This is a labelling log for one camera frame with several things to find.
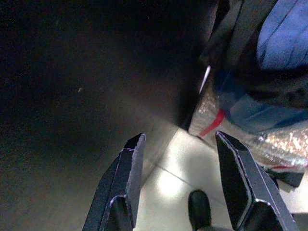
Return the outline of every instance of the red strap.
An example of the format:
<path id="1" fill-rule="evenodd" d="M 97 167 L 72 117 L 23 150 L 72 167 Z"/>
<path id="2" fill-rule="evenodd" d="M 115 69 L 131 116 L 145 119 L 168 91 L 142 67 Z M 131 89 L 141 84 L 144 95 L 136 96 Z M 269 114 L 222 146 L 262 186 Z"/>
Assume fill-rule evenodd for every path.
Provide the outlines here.
<path id="1" fill-rule="evenodd" d="M 217 128 L 221 124 L 221 122 L 224 120 L 224 118 L 225 118 L 225 112 L 220 109 L 213 123 L 210 124 L 207 128 L 205 128 L 202 132 L 200 132 L 199 136 L 203 137 L 206 134 L 208 134 L 210 131 L 212 131 L 213 129 Z"/>

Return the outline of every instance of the dark wall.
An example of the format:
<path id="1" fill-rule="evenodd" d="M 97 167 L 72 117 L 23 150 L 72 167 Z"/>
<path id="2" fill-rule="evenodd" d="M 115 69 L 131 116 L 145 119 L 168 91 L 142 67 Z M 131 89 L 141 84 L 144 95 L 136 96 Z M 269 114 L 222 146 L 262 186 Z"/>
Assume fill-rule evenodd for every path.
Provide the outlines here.
<path id="1" fill-rule="evenodd" d="M 196 102 L 205 6 L 1 3 L 0 230 L 80 230 L 140 132 L 146 179 Z"/>

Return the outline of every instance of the black shoe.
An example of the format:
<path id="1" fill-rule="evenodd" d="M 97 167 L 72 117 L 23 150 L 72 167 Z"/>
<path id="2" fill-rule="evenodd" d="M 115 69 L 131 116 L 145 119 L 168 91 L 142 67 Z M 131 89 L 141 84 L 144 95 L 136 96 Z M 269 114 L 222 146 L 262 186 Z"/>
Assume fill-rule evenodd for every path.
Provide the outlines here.
<path id="1" fill-rule="evenodd" d="M 196 190 L 189 194 L 188 215 L 194 231 L 211 226 L 210 203 L 203 191 Z"/>

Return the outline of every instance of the tile grout line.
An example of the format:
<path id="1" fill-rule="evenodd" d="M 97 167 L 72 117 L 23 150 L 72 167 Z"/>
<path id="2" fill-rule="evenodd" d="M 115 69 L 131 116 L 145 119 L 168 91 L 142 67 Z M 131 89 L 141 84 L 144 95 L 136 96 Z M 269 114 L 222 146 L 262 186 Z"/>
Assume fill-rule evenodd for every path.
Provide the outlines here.
<path id="1" fill-rule="evenodd" d="M 166 171 L 167 173 L 171 174 L 172 176 L 178 178 L 178 179 L 179 179 L 180 181 L 182 181 L 183 183 L 188 184 L 189 186 L 191 186 L 191 187 L 194 188 L 194 189 L 196 188 L 195 186 L 191 185 L 191 184 L 188 183 L 187 181 L 183 180 L 182 178 L 180 178 L 180 177 L 178 177 L 177 175 L 173 174 L 172 172 L 168 171 L 167 169 L 165 169 L 164 167 L 160 166 L 159 164 L 156 164 L 156 163 L 155 163 L 155 165 L 156 165 L 156 167 L 162 169 L 163 171 Z M 213 197 L 213 196 L 210 196 L 210 197 L 211 197 L 215 202 L 217 202 L 217 203 L 219 203 L 219 204 L 225 206 L 225 204 L 222 203 L 220 200 L 216 199 L 216 198 Z"/>

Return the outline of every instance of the plastic wrap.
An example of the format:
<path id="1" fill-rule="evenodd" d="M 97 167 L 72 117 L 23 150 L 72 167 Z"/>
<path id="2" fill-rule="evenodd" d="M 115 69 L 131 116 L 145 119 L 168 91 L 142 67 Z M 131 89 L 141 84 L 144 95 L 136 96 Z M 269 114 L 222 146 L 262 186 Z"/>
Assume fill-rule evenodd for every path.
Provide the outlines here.
<path id="1" fill-rule="evenodd" d="M 213 91 L 213 77 L 209 77 L 193 114 L 189 133 L 199 136 L 216 148 L 215 132 L 224 131 L 249 148 L 254 158 L 265 168 L 282 172 L 302 172 L 308 167 L 308 122 L 254 135 L 224 119 L 210 132 L 204 131 L 217 120 L 219 107 Z"/>

